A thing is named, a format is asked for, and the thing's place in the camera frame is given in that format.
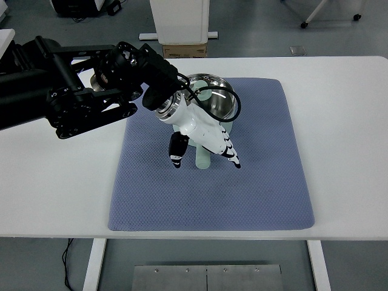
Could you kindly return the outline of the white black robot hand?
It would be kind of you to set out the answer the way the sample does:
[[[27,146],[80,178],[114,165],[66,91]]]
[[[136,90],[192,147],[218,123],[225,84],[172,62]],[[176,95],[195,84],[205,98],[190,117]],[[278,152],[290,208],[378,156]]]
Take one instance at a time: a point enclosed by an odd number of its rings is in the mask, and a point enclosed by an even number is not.
[[[190,139],[208,152],[227,158],[236,168],[241,167],[227,130],[200,106],[187,103],[183,95],[174,94],[155,114],[160,121],[178,128],[169,145],[169,157],[176,168],[181,166]]]

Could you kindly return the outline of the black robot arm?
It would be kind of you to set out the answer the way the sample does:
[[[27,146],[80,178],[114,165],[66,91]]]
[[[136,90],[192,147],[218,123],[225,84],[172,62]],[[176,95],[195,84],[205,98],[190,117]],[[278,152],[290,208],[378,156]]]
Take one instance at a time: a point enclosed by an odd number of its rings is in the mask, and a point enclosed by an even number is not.
[[[1,57],[1,128],[45,118],[67,139],[132,116],[137,98],[156,110],[181,88],[149,45],[63,47],[37,36]]]

